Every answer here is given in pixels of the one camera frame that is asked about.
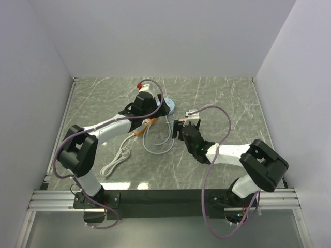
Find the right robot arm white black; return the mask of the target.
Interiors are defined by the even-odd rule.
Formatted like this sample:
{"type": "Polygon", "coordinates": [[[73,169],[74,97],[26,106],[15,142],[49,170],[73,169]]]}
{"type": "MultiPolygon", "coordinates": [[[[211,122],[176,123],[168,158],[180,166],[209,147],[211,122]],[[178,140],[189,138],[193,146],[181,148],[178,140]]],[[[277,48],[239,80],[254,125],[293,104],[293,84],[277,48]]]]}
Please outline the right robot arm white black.
{"type": "Polygon", "coordinates": [[[238,207],[249,202],[259,190],[273,192],[289,168],[288,162],[262,140],[255,139],[244,145],[220,145],[203,139],[200,121],[175,120],[172,137],[184,141],[188,152],[201,164],[214,162],[245,169],[247,174],[235,179],[219,196],[208,196],[223,206],[238,207]]]}

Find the round blue power socket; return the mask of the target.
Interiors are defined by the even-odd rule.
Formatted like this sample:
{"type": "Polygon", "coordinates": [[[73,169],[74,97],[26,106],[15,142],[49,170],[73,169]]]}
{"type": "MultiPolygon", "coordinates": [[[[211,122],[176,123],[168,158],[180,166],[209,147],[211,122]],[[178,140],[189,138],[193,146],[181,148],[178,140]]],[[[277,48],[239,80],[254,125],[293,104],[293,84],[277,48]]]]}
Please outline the round blue power socket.
{"type": "Polygon", "coordinates": [[[159,108],[158,112],[156,113],[157,117],[160,116],[168,116],[174,113],[175,110],[175,103],[170,98],[164,98],[161,107],[159,108]]]}

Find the white cube plug adapter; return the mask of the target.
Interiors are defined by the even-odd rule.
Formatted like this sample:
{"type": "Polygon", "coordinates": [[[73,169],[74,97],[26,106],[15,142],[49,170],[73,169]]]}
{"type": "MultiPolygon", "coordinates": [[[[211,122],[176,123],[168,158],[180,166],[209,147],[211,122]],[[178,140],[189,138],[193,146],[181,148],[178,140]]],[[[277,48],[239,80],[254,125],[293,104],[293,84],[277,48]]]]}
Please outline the white cube plug adapter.
{"type": "Polygon", "coordinates": [[[133,130],[133,132],[136,134],[136,136],[140,136],[141,133],[144,133],[145,129],[148,127],[149,125],[149,121],[148,120],[144,120],[142,122],[142,125],[137,127],[135,130],[133,130]]]}

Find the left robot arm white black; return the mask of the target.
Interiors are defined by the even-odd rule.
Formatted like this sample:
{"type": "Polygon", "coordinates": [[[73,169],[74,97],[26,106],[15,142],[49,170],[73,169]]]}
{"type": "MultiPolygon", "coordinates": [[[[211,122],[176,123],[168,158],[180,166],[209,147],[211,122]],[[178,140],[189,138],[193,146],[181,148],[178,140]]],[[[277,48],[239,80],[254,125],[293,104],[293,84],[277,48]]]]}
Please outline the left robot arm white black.
{"type": "Polygon", "coordinates": [[[92,172],[98,146],[121,134],[140,127],[144,120],[165,116],[169,107],[163,93],[156,97],[148,91],[140,91],[134,102],[114,117],[91,127],[73,125],[58,148],[55,159],[68,171],[75,183],[85,193],[85,201],[96,208],[106,202],[104,188],[92,172]]]}

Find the orange power strip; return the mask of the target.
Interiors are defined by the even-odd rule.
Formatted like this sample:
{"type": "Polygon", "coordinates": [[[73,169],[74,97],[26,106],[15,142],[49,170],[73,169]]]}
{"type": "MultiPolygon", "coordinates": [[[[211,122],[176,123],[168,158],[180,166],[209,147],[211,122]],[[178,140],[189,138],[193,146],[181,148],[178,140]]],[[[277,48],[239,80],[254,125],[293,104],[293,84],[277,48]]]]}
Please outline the orange power strip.
{"type": "Polygon", "coordinates": [[[146,131],[147,127],[150,124],[155,123],[157,120],[158,120],[158,118],[153,118],[153,119],[148,118],[148,119],[143,120],[142,124],[139,127],[137,127],[136,129],[134,129],[132,131],[132,133],[137,137],[143,135],[143,133],[146,131]]]}

